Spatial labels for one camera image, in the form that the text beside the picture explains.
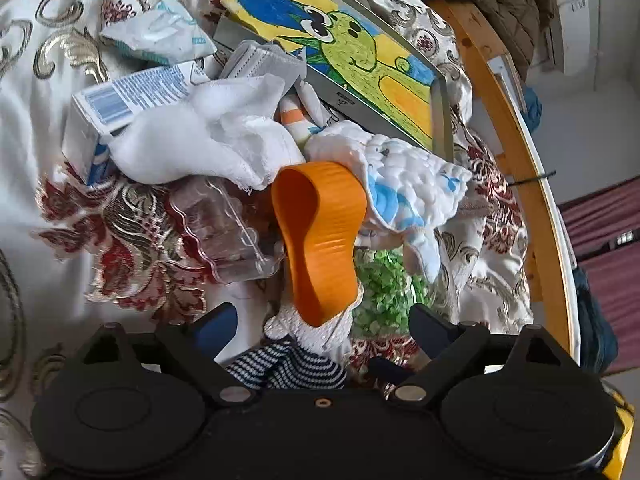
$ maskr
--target green artificial plant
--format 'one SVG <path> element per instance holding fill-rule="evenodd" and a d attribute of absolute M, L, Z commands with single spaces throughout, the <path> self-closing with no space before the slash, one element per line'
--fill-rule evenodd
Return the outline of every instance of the green artificial plant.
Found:
<path fill-rule="evenodd" d="M 402 249 L 356 250 L 353 263 L 364 287 L 364 296 L 353 311 L 352 335 L 407 334 L 411 306 L 433 303 L 425 278 L 410 276 L 404 270 Z"/>

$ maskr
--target wire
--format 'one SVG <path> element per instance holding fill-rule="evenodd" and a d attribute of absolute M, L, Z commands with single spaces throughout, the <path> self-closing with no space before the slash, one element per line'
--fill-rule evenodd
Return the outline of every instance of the wire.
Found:
<path fill-rule="evenodd" d="M 602 0 L 598 0 L 598 39 L 596 45 L 596 63 L 593 69 L 593 91 L 596 91 L 596 86 L 598 84 L 598 66 L 600 64 L 600 35 L 602 34 L 600 31 L 600 23 L 602 20 Z"/>
<path fill-rule="evenodd" d="M 547 171 L 542 175 L 532 176 L 531 178 L 525 178 L 524 180 L 517 180 L 516 182 L 511 182 L 509 186 L 520 186 L 522 184 L 528 184 L 529 182 L 536 182 L 538 180 L 542 180 L 544 178 L 549 178 L 550 176 L 554 176 L 558 171 Z"/>

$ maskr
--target clear plastic container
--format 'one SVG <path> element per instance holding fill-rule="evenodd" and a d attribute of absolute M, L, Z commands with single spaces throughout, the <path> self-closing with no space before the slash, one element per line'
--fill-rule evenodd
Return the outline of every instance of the clear plastic container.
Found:
<path fill-rule="evenodd" d="M 192 176 L 166 199 L 187 253 L 215 283 L 275 274 L 284 256 L 270 197 L 248 195 L 224 178 Z"/>

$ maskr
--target orange plastic scoop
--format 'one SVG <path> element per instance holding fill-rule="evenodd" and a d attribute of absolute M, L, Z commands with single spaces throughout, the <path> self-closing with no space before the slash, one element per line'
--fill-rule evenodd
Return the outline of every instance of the orange plastic scoop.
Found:
<path fill-rule="evenodd" d="M 289 255 L 294 304 L 306 323 L 320 326 L 358 295 L 353 243 L 367 196 L 335 162 L 282 168 L 271 196 Z"/>

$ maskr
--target white towel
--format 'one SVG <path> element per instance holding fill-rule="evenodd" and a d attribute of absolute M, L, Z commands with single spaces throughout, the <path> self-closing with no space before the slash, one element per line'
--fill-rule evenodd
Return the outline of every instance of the white towel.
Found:
<path fill-rule="evenodd" d="M 111 158 L 142 184 L 205 174 L 264 189 L 280 168 L 305 161 L 272 118 L 283 86 L 271 74 L 199 85 L 184 101 L 137 115 L 109 143 Z"/>

